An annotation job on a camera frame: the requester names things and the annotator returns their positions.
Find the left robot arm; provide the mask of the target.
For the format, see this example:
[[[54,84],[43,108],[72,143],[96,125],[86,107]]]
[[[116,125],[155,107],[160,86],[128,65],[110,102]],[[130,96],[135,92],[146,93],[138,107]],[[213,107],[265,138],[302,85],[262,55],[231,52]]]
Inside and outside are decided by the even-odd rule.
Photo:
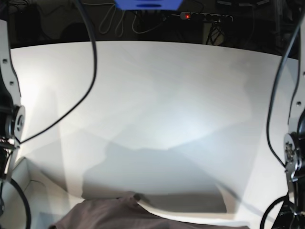
[[[299,32],[298,78],[290,106],[288,133],[284,138],[285,173],[293,213],[291,229],[305,227],[305,20]]]

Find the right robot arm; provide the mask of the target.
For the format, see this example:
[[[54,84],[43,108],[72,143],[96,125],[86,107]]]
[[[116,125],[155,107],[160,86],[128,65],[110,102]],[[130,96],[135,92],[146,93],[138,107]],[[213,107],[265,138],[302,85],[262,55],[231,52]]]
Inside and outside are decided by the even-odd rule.
[[[1,163],[1,179],[10,181],[25,122],[18,77],[14,70],[8,37],[8,24],[0,20],[0,147],[5,160]]]

